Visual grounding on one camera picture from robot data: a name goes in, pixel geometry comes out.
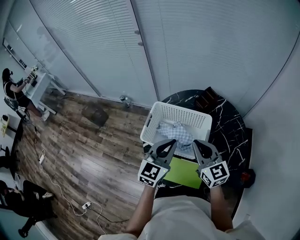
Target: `white shirt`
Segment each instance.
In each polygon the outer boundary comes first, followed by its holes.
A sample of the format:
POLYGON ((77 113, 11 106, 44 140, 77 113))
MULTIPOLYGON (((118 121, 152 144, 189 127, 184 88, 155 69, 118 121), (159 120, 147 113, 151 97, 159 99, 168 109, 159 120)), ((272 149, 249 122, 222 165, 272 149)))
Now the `white shirt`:
POLYGON ((222 232, 210 219, 210 203, 197 197, 154 200, 152 218, 141 235, 102 235, 99 240, 264 240, 250 221, 222 232))

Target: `plastic basket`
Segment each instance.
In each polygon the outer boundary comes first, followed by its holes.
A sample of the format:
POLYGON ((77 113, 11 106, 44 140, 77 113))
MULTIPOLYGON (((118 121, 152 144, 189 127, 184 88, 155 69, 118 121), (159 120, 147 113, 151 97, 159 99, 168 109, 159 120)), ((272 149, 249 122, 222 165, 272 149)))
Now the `plastic basket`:
MULTIPOLYGON (((158 125, 161 121, 169 124, 173 124, 178 121, 183 124, 183 127, 194 137, 194 139, 207 141, 210 135, 212 117, 208 114, 184 107, 156 102, 153 105, 142 129, 141 140, 143 142, 149 143, 152 146, 154 143, 166 139, 165 136, 162 136, 157 131, 158 125)), ((195 159, 193 151, 183 152, 176 149, 175 155, 195 159)))

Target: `green paper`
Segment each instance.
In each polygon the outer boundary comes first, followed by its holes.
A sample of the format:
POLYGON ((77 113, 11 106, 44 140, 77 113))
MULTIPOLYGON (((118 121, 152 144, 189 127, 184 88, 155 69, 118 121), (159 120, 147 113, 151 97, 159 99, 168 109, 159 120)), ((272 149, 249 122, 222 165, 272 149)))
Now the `green paper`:
POLYGON ((199 189, 202 180, 196 173, 198 166, 197 163, 173 157, 170 163, 171 170, 166 174, 164 179, 199 189))

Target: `black marble table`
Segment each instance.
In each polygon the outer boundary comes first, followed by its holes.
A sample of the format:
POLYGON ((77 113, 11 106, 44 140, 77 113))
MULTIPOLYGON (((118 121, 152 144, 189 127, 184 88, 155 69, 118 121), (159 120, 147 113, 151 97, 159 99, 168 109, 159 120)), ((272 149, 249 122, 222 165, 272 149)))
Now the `black marble table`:
MULTIPOLYGON (((203 90, 181 91, 167 97, 162 102, 195 110, 195 99, 202 92, 203 90)), ((249 157, 247 131, 245 123, 235 107, 221 96, 218 96, 218 102, 217 107, 209 113, 212 116, 209 142, 216 146, 222 159, 227 162, 229 171, 233 173, 243 170, 245 160, 249 157)), ((144 152, 147 153, 150 148, 150 145, 145 145, 144 152)))

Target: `blue checkered cloth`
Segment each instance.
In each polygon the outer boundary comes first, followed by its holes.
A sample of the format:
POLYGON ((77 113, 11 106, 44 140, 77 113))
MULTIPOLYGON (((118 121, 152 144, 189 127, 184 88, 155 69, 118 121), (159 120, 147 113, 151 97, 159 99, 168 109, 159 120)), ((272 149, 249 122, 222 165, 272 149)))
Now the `blue checkered cloth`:
POLYGON ((180 122, 174 122, 173 125, 160 122, 157 131, 168 139, 176 139, 177 148, 181 151, 190 152, 192 150, 194 138, 180 122))

